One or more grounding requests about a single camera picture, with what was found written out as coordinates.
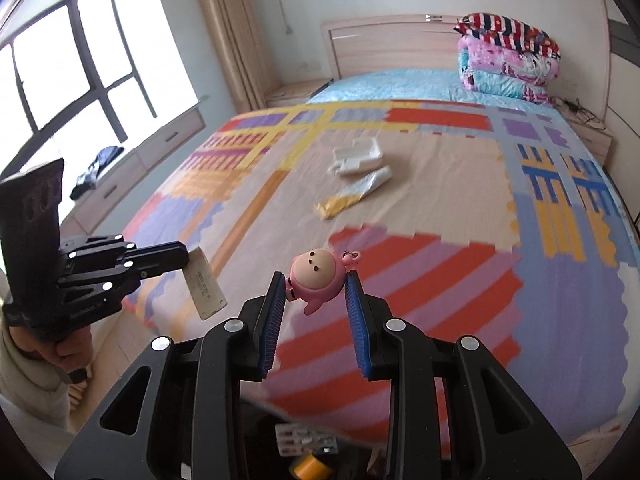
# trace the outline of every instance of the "curtain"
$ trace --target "curtain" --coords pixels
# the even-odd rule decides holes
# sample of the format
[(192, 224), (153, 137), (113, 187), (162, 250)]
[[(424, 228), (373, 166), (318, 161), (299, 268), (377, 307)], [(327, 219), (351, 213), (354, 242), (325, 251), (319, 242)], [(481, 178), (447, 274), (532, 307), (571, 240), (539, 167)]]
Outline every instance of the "curtain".
[(4, 300), (9, 294), (9, 282), (6, 280), (4, 271), (0, 269), (0, 306), (4, 304)]
[(238, 112), (266, 108), (280, 87), (250, 0), (199, 0)]

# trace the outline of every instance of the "colorful patterned blanket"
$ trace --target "colorful patterned blanket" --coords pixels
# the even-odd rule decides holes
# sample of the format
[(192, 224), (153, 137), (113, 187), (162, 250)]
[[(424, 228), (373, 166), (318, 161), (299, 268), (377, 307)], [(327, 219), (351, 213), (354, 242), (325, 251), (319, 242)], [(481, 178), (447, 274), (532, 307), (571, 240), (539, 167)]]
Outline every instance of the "colorful patterned blanket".
[[(376, 136), (394, 176), (331, 221), (332, 150)], [(200, 321), (181, 273), (126, 305), (176, 340), (203, 335), (318, 246), (362, 252), (367, 294), (425, 333), (477, 335), (571, 445), (585, 473), (639, 404), (638, 247), (602, 170), (554, 110), (337, 102), (238, 116), (127, 227), (139, 246), (209, 257), (229, 306)], [(386, 439), (389, 386), (356, 366), (344, 297), (288, 304), (274, 369), (243, 395), (354, 439)], [(443, 419), (442, 437), (447, 443)]]

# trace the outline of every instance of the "bed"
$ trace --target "bed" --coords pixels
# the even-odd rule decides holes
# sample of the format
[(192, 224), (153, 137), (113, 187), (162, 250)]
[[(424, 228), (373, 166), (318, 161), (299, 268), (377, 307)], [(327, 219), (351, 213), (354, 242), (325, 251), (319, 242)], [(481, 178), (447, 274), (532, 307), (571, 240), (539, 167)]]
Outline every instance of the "bed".
[[(158, 333), (193, 338), (262, 295), (298, 254), (361, 251), (365, 291), (429, 335), (477, 335), (586, 476), (640, 403), (638, 246), (557, 111), (462, 89), (451, 22), (328, 24), (336, 83), (308, 104), (229, 121), (124, 232), (138, 246), (200, 246), (229, 306), (200, 321), (180, 273), (147, 280), (125, 306)], [(345, 186), (327, 174), (332, 149), (359, 136), (377, 137), (394, 176), (321, 221), (314, 205)], [(386, 439), (389, 387), (361, 377), (342, 295), (310, 317), (288, 304), (274, 369), (242, 394), (360, 442)], [(444, 421), (441, 433), (446, 449)]]

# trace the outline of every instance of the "electrical outlet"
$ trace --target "electrical outlet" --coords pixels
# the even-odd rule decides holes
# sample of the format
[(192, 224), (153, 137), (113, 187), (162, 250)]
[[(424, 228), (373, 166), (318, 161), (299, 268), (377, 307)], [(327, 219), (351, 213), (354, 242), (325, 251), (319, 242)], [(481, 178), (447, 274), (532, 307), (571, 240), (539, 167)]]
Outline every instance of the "electrical outlet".
[(578, 91), (578, 85), (564, 77), (562, 78), (562, 88), (574, 93)]
[(320, 65), (320, 62), (317, 59), (300, 63), (301, 72), (319, 72), (320, 70), (322, 70), (322, 65)]

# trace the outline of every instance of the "white sweater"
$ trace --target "white sweater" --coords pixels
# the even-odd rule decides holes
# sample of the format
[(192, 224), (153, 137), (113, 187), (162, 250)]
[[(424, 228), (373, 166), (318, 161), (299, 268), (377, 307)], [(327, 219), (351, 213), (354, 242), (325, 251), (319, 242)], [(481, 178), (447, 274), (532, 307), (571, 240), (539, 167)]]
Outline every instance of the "white sweater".
[(0, 324), (0, 407), (15, 433), (53, 477), (73, 439), (66, 430), (69, 400), (55, 367), (24, 357)]

